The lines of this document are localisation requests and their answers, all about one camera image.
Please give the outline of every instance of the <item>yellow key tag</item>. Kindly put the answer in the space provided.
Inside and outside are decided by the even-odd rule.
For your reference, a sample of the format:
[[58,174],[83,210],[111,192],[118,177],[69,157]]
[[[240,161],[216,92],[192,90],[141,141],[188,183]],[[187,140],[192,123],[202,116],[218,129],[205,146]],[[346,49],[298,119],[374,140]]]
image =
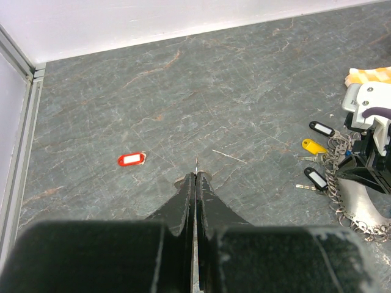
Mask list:
[[327,149],[321,146],[319,143],[314,142],[312,139],[305,139],[301,143],[303,149],[309,151],[312,154],[327,153]]

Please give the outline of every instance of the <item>white wall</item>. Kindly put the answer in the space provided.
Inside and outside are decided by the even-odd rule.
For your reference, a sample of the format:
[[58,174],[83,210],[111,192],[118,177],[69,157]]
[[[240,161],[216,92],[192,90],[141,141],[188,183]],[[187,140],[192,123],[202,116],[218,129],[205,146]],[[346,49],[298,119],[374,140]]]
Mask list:
[[26,81],[0,54],[0,208],[25,92]]
[[42,63],[373,0],[2,0],[0,23]]

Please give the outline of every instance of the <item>metal chain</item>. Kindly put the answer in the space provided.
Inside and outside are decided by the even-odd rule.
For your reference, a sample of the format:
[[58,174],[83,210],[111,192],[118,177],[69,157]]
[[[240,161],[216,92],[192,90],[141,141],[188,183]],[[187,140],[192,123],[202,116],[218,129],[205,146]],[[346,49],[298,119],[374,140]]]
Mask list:
[[326,181],[328,184],[327,196],[331,199],[330,208],[335,211],[338,222],[341,226],[345,226],[343,221],[349,221],[347,227],[351,228],[353,231],[363,234],[366,241],[375,241],[375,242],[385,242],[391,238],[391,226],[381,225],[373,229],[373,231],[368,229],[368,225],[361,221],[350,220],[345,206],[340,201],[341,195],[339,194],[338,189],[338,179],[335,176],[338,165],[340,163],[340,158],[345,156],[346,151],[351,150],[353,147],[353,139],[359,135],[354,133],[352,136],[347,134],[338,134],[329,139],[328,141],[328,152],[326,154],[326,160],[324,161],[324,167],[326,169]]

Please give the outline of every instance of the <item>gray marble surface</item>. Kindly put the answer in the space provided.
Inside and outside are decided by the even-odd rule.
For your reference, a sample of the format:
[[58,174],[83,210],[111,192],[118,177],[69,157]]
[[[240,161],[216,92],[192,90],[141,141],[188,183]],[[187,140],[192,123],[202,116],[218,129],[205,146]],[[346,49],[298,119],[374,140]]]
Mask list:
[[[44,219],[143,219],[195,157],[250,223],[336,225],[326,197],[295,188],[310,184],[297,156],[309,154],[303,139],[326,144],[311,120],[342,128],[349,68],[391,65],[390,19],[383,2],[49,63],[20,232]],[[144,165],[117,165],[135,151]],[[390,217],[389,197],[377,205]],[[391,291],[391,242],[365,245]]]

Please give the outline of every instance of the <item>red plastic key tag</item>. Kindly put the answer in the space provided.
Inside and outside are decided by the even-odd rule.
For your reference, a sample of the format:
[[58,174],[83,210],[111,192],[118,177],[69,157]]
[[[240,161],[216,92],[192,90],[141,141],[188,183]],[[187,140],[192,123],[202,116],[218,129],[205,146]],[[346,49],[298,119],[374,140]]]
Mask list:
[[118,158],[118,164],[121,167],[142,165],[145,162],[145,157],[147,157],[147,155],[144,153],[123,154]]

